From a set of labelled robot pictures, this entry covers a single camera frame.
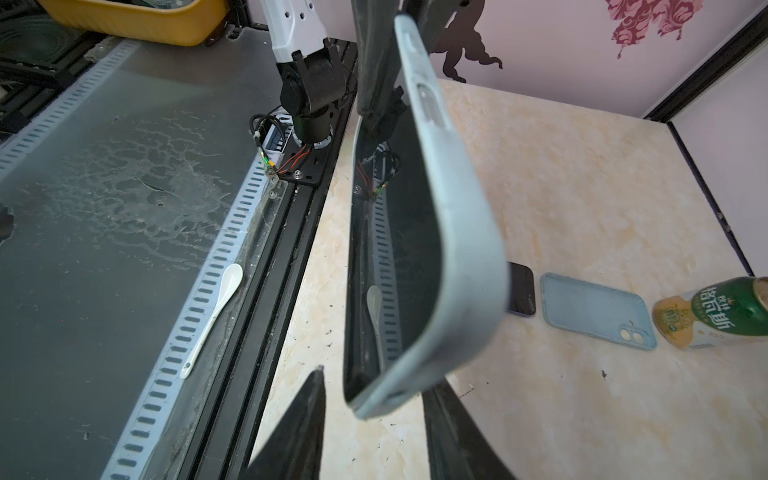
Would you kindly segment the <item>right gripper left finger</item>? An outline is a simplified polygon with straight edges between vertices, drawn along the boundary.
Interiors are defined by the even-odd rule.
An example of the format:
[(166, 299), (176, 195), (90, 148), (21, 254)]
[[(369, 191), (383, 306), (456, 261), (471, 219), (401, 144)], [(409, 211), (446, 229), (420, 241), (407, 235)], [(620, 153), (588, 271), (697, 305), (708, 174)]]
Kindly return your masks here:
[(318, 479), (326, 414), (322, 367), (307, 377), (240, 479)]

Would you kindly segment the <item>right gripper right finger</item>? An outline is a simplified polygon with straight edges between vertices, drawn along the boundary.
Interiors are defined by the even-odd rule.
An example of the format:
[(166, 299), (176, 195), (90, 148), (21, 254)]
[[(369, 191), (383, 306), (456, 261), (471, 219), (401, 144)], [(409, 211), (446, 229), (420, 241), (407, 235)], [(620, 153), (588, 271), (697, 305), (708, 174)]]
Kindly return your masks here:
[(431, 479), (516, 476), (493, 451), (447, 380), (422, 394)]

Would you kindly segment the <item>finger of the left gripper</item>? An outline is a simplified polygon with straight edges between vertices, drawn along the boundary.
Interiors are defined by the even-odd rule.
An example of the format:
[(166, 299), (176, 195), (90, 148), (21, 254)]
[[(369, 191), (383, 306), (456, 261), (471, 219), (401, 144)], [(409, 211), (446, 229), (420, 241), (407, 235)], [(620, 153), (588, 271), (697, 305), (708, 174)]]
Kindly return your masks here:
[(429, 54), (451, 17), (465, 1), (354, 1), (353, 18), (359, 53), (356, 133), (371, 131), (388, 110), (395, 81), (401, 71), (396, 18), (413, 23), (416, 40), (423, 44), (417, 70), (437, 82)]

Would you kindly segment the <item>light blue phone case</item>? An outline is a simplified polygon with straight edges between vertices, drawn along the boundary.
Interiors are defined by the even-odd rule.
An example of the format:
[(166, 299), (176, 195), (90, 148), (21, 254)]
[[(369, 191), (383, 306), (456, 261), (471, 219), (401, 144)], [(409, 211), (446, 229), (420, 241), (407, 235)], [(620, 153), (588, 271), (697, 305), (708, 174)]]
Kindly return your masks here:
[(411, 111), (441, 240), (441, 280), (429, 322), (399, 360), (352, 401), (360, 419), (382, 417), (476, 357), (498, 329), (510, 279), (492, 208), (448, 112), (439, 82), (417, 70), (423, 44), (414, 24), (396, 18), (401, 71), (390, 107), (373, 133)]
[(644, 300), (623, 290), (546, 273), (540, 278), (543, 317), (550, 326), (624, 346), (657, 347)]

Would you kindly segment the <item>black phone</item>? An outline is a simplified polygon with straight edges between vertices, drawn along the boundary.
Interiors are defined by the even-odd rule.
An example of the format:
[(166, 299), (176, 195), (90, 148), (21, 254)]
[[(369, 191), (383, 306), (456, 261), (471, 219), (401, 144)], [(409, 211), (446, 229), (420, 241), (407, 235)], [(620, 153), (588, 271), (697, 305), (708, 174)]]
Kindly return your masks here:
[(441, 240), (411, 111), (362, 121), (353, 157), (343, 390), (358, 397), (418, 340), (436, 303)]
[(508, 263), (510, 288), (506, 312), (532, 317), (536, 314), (535, 279), (532, 270), (525, 265)]

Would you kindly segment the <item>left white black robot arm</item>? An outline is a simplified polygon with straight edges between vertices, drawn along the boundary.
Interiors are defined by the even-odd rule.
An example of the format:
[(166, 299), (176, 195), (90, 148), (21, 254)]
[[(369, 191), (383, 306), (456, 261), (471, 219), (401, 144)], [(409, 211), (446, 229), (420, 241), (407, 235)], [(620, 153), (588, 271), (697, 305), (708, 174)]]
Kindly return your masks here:
[[(401, 68), (395, 18), (411, 18), (427, 51), (437, 44), (462, 1), (353, 1), (358, 47), (358, 113), (375, 125), (391, 109), (391, 89)], [(329, 109), (346, 92), (340, 53), (327, 35), (312, 1), (264, 1), (276, 67), (283, 85), (282, 107), (291, 115), (301, 144), (331, 136)]]

